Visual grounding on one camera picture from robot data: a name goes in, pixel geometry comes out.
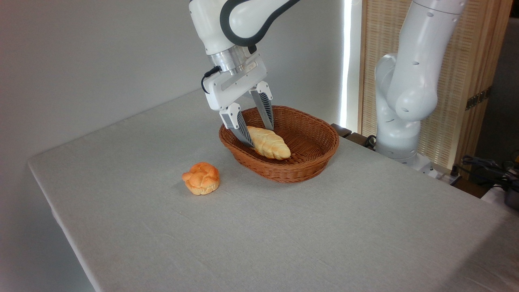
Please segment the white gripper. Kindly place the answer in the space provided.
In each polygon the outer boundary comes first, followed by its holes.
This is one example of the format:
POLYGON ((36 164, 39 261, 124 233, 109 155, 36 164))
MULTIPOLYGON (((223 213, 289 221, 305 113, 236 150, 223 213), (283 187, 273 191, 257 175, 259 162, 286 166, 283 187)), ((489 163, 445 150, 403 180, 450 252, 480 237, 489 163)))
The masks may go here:
POLYGON ((273 131, 272 94, 267 82, 263 81, 266 76, 267 70, 262 56, 252 55, 241 72, 235 75, 230 72, 218 72, 203 82, 208 92, 206 100, 210 108, 219 111, 225 127, 249 148, 254 148, 254 144, 242 116, 241 107, 235 101, 249 91, 265 128, 273 131))

